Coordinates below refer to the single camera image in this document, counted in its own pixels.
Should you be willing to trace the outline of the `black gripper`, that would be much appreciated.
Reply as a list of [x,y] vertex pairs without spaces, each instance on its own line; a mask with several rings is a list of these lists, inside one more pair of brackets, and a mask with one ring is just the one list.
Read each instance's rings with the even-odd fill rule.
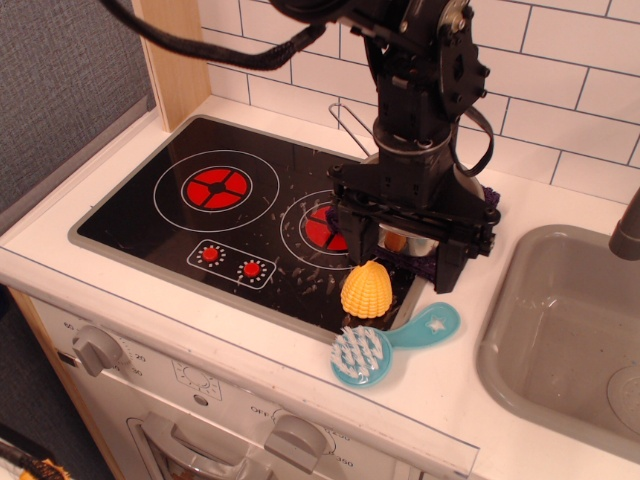
[[368,162],[328,170],[349,257],[357,265],[371,258],[381,224],[436,240],[435,291],[451,293],[468,257],[487,256],[494,245],[500,213],[485,203],[474,181],[494,142],[471,169],[458,162],[452,137],[437,145],[395,138],[378,145]]

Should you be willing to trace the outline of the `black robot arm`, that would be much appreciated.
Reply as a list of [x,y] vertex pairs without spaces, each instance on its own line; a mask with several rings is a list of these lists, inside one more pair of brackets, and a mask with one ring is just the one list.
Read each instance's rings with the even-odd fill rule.
[[338,226],[351,259],[369,260],[385,229],[436,242],[435,289],[453,290],[467,261],[488,255],[499,212],[477,176],[485,153],[464,166],[456,143],[462,117],[482,129],[476,109],[489,70],[472,38],[466,1],[279,1],[282,14],[310,25],[338,22],[363,38],[376,85],[366,162],[330,168]]

